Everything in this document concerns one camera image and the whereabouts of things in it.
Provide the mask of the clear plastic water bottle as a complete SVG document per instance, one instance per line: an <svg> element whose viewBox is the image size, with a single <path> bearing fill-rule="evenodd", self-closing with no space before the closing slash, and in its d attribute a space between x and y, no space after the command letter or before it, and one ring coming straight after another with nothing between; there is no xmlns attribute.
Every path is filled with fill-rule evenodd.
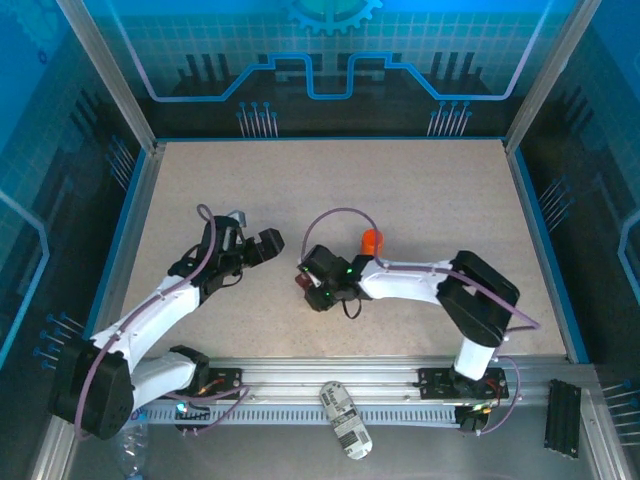
<svg viewBox="0 0 640 480"><path fill-rule="evenodd" d="M116 452L118 469L124 480L147 480L149 433L148 415L144 408L135 410L117 434Z"/></svg>

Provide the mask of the black controller box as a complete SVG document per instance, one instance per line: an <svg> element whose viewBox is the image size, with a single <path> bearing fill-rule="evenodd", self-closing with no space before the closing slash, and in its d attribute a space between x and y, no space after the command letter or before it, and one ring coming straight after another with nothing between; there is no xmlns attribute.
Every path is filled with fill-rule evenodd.
<svg viewBox="0 0 640 480"><path fill-rule="evenodd" d="M196 434L211 423L212 414L208 406L179 401L174 411L174 426L183 435Z"/></svg>
<svg viewBox="0 0 640 480"><path fill-rule="evenodd" d="M458 406L455 408L455 420L458 430L476 436L488 429L490 415L493 408L487 405Z"/></svg>

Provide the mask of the aluminium side rail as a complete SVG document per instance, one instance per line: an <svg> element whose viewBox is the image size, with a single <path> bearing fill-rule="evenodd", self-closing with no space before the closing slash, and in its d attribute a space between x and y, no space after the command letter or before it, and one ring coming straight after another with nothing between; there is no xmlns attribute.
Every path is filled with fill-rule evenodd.
<svg viewBox="0 0 640 480"><path fill-rule="evenodd" d="M89 339L121 312L167 143L140 152L83 333Z"/></svg>
<svg viewBox="0 0 640 480"><path fill-rule="evenodd" d="M507 154L513 181L529 228L559 332L571 363L589 364L589 358L568 291L560 271L550 234L538 204L529 169L519 147Z"/></svg>

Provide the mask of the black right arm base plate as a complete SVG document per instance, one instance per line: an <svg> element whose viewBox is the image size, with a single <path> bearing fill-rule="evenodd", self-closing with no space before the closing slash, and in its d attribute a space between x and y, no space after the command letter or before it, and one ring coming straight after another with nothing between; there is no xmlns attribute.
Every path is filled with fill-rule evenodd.
<svg viewBox="0 0 640 480"><path fill-rule="evenodd" d="M420 368L413 384L422 400L497 400L509 397L501 368L488 368L479 380L471 380L450 368Z"/></svg>

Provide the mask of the aluminium frame post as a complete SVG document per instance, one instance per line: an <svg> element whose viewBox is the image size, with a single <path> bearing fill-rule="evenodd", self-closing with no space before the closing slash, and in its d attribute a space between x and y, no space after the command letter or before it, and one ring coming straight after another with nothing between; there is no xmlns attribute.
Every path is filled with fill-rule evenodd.
<svg viewBox="0 0 640 480"><path fill-rule="evenodd" d="M141 148L149 155L157 139L106 41L82 0L55 0Z"/></svg>
<svg viewBox="0 0 640 480"><path fill-rule="evenodd" d="M505 153L508 157L515 155L601 2L602 0L577 0L507 131Z"/></svg>

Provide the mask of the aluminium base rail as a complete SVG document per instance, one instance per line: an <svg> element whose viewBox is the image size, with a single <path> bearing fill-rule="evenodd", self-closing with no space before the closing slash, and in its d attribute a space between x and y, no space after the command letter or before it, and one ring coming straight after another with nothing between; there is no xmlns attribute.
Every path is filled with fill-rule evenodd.
<svg viewBox="0 0 640 480"><path fill-rule="evenodd" d="M315 403L320 387L330 380L345 385L360 404L419 404L413 387L420 368L449 368L448 356L370 356L328 358L214 358L214 368L239 368L250 387L250 404ZM573 364L557 355L513 355L495 364L502 368L510 389L521 378L522 405L541 404L548 383L558 379L584 390L599 388L595 368Z"/></svg>

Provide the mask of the black ribbed block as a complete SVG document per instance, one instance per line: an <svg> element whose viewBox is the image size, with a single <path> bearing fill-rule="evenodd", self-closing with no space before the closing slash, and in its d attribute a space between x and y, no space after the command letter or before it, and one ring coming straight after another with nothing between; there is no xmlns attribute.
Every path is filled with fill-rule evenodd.
<svg viewBox="0 0 640 480"><path fill-rule="evenodd" d="M567 458L579 457L582 389L552 379L549 382L544 448Z"/></svg>

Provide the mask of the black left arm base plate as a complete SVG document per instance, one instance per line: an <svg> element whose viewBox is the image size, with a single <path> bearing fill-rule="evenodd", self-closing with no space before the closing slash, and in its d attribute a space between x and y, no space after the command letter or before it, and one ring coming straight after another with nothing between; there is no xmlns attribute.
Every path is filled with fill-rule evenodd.
<svg viewBox="0 0 640 480"><path fill-rule="evenodd" d="M240 368L210 368L197 397L211 397L239 388L242 384Z"/></svg>

